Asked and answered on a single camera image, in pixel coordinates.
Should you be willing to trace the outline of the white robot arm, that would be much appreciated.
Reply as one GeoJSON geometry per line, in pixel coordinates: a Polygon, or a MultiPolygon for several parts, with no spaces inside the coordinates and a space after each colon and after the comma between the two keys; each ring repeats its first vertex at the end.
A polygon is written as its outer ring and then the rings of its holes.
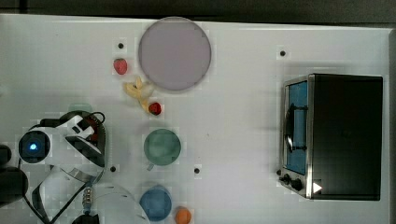
{"type": "Polygon", "coordinates": [[[93,115],[42,119],[18,143],[18,167],[27,174],[23,199],[43,224],[150,224],[125,189],[102,183],[106,169],[103,132],[93,115]]]}

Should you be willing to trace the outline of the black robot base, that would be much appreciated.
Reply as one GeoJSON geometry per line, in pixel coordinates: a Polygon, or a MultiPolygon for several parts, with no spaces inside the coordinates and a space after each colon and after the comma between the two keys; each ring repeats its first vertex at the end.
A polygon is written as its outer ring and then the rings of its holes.
{"type": "Polygon", "coordinates": [[[11,160],[8,146],[0,146],[0,206],[6,206],[21,199],[28,190],[26,174],[18,167],[7,166],[11,160]]]}

